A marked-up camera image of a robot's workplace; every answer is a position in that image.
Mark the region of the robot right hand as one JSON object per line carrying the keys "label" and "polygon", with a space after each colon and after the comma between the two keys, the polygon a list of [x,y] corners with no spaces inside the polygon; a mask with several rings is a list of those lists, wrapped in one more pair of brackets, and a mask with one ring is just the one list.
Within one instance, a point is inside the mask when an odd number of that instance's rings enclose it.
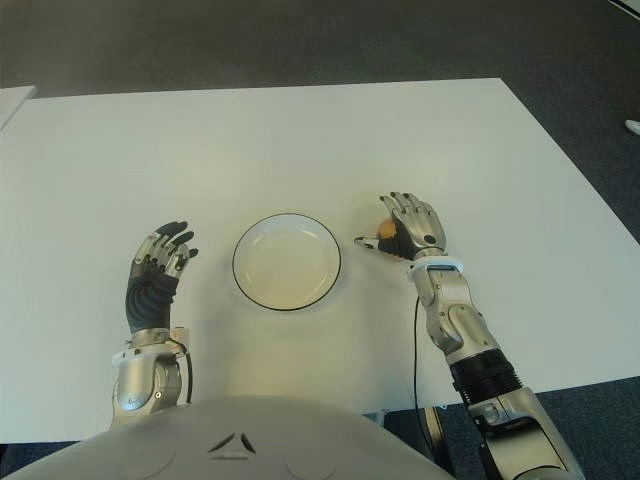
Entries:
{"label": "robot right hand", "polygon": [[374,237],[359,236],[354,244],[370,251],[405,260],[446,254],[446,235],[438,215],[426,202],[411,193],[381,195],[388,217]]}

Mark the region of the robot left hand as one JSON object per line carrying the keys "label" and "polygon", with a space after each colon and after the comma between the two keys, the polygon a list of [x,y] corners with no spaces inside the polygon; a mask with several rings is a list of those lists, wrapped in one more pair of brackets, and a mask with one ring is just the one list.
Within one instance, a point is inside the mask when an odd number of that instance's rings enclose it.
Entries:
{"label": "robot left hand", "polygon": [[198,255],[188,243],[194,232],[187,221],[173,221],[147,235],[131,262],[124,300],[132,334],[148,329],[169,329],[171,305],[179,279]]}

